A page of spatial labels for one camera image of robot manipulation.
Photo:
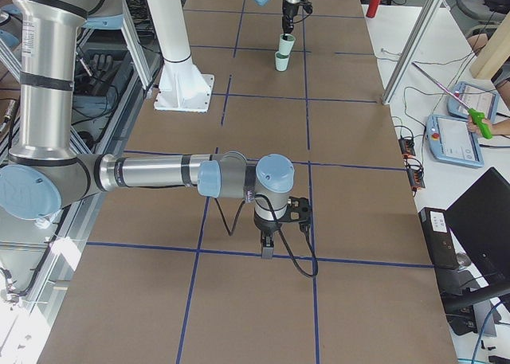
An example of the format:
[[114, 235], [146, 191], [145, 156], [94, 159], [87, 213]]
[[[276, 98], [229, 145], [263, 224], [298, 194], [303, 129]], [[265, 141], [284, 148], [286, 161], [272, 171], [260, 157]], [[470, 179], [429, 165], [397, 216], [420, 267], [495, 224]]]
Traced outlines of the mint cup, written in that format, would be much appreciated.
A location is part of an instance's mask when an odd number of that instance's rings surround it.
[[278, 72], [284, 72], [288, 68], [290, 55], [282, 54], [280, 52], [275, 52], [275, 69]]
[[287, 33], [281, 34], [279, 37], [278, 53], [288, 57], [292, 52], [295, 41], [296, 38], [293, 35]]

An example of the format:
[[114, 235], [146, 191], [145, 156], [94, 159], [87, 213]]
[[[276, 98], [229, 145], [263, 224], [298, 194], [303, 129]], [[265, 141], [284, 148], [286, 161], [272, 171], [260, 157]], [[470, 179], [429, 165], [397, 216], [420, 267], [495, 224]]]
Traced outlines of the black desktop box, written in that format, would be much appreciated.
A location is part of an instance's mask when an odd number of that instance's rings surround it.
[[424, 207], [418, 213], [431, 262], [435, 268], [459, 269], [445, 211]]

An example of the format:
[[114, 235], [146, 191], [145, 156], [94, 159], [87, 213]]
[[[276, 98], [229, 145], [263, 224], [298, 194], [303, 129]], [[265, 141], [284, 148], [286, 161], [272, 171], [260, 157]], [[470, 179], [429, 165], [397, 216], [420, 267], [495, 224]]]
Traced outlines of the far blue teach pendant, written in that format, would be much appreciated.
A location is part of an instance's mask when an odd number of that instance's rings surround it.
[[[500, 101], [500, 95], [497, 91], [481, 88], [465, 81], [457, 83], [452, 91], [471, 108], [483, 112], [485, 117], [491, 122], [496, 118]], [[467, 110], [452, 98], [448, 99], [447, 110], [452, 116], [463, 119], [468, 118]]]

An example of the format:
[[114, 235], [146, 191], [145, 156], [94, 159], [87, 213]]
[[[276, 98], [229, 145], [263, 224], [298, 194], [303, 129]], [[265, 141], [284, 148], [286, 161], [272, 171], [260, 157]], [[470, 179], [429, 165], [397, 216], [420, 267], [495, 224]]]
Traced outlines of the blue teach pendant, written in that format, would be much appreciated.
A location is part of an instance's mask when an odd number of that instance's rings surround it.
[[477, 137], [467, 127], [467, 120], [432, 114], [426, 121], [426, 138], [432, 155], [440, 162], [483, 167], [484, 160]]
[[[471, 108], [483, 112], [485, 117], [491, 122], [496, 118], [500, 101], [500, 95], [497, 91], [481, 88], [465, 81], [457, 83], [452, 91]], [[463, 119], [468, 118], [467, 110], [452, 98], [448, 99], [447, 110], [452, 116]]]

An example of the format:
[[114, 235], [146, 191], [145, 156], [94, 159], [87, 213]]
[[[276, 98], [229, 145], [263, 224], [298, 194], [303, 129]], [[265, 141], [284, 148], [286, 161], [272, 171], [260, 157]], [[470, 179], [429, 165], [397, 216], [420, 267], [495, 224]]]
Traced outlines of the near blue teach pendant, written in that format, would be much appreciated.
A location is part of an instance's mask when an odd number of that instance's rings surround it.
[[484, 160], [477, 137], [467, 127], [467, 120], [432, 114], [426, 121], [426, 138], [432, 155], [440, 162], [483, 167]]

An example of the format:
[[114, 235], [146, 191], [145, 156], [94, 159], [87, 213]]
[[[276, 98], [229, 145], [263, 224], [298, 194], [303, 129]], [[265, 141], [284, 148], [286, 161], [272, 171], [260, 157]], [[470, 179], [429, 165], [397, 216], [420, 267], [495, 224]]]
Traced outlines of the black monitor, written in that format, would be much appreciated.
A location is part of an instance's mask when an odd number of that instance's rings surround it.
[[509, 301], [509, 182], [485, 171], [447, 210], [446, 220], [488, 285], [444, 301], [450, 313], [476, 303]]

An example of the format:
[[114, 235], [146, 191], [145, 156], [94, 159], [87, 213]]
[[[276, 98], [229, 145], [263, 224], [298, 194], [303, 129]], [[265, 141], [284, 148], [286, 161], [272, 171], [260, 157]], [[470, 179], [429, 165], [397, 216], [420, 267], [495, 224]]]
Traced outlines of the white pedestal column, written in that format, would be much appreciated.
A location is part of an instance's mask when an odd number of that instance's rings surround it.
[[202, 74], [193, 62], [181, 0], [147, 0], [147, 4], [164, 61], [155, 109], [207, 112], [214, 76]]

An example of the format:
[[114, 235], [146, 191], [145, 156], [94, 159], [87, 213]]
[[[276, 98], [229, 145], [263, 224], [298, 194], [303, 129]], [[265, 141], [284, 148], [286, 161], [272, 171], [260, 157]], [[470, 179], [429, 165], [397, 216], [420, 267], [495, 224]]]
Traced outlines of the aluminium frame post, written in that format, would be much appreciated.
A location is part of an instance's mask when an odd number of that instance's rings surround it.
[[400, 85], [402, 78], [410, 62], [413, 60], [414, 54], [416, 53], [418, 46], [420, 45], [422, 38], [426, 34], [430, 23], [435, 17], [437, 10], [440, 8], [443, 0], [426, 0], [420, 14], [418, 15], [417, 21], [411, 30], [410, 36], [403, 48], [402, 54], [398, 59], [398, 62], [392, 72], [385, 91], [382, 95], [382, 103], [389, 104], [396, 93], [398, 86]]

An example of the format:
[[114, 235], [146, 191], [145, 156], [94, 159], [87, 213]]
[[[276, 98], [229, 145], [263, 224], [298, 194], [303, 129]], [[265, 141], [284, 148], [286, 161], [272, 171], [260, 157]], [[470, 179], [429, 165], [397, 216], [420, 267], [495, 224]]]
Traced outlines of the green handled reacher grabber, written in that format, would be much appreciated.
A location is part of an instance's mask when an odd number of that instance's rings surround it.
[[429, 73], [423, 70], [415, 61], [412, 61], [411, 64], [428, 80], [438, 86], [446, 95], [454, 99], [457, 103], [459, 103], [463, 108], [465, 108], [471, 117], [473, 123], [479, 128], [481, 135], [485, 139], [492, 138], [492, 132], [485, 122], [485, 114], [483, 112], [479, 112], [474, 108], [471, 108], [466, 102], [461, 100], [455, 93], [451, 92], [445, 85], [434, 79]]

